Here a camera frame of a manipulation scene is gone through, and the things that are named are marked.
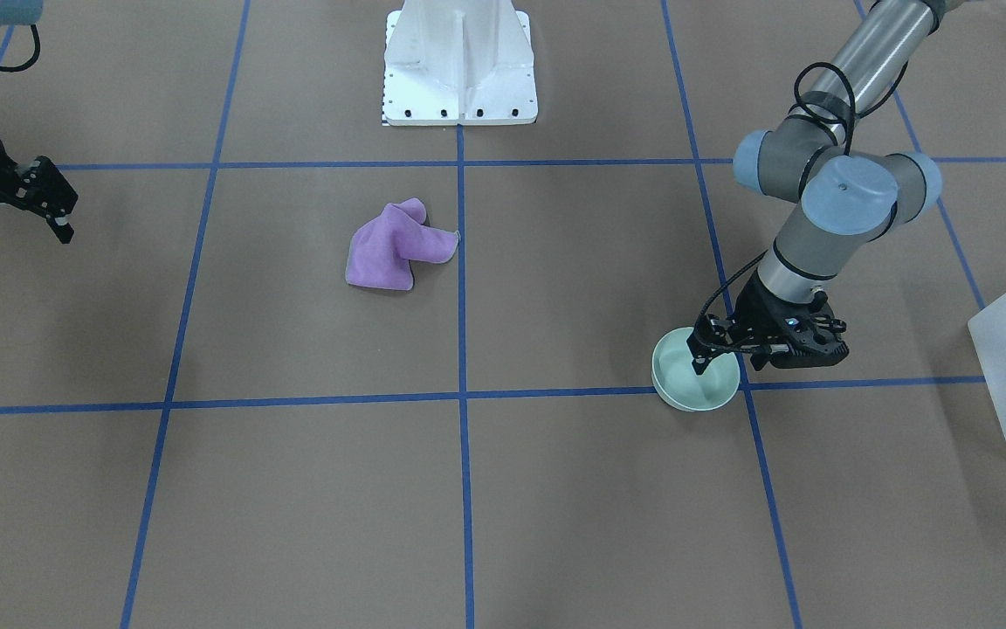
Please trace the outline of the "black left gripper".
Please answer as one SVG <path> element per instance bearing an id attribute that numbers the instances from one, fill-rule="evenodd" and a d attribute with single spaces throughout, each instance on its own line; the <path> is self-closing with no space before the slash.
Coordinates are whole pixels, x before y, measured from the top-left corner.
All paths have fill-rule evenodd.
<path id="1" fill-rule="evenodd" d="M 688 338 L 696 375 L 706 374 L 713 359 L 724 354 L 747 356 L 754 371 L 768 365 L 834 366 L 849 357 L 847 323 L 835 317 L 826 292 L 815 291 L 811 302 L 793 303 L 775 297 L 754 275 L 729 317 L 715 317 L 709 309 L 730 284 L 722 284 L 704 303 Z"/>

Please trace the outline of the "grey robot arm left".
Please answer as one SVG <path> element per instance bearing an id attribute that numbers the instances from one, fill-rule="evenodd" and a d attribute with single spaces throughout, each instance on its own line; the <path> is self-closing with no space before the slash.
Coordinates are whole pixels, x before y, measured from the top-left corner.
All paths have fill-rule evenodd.
<path id="1" fill-rule="evenodd" d="M 818 368 L 849 355 L 847 325 L 828 286 L 856 252 L 934 207 L 943 178 L 920 152 L 885 156 L 855 147 L 858 124 L 894 95 L 923 41 L 955 1 L 877 1 L 833 59 L 814 61 L 793 85 L 793 104 L 774 130 L 750 133 L 732 159 L 734 179 L 794 210 L 747 276 L 734 311 L 708 307 L 688 336 L 702 376 L 723 357 L 744 355 L 754 370 Z"/>

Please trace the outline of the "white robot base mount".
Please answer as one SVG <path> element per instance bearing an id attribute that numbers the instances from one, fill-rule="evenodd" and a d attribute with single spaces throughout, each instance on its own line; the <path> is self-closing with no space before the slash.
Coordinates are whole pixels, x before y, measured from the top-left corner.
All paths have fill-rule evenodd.
<path id="1" fill-rule="evenodd" d="M 539 118 L 528 14 L 511 1 L 406 1 L 384 29 L 381 121 L 527 125 Z"/>

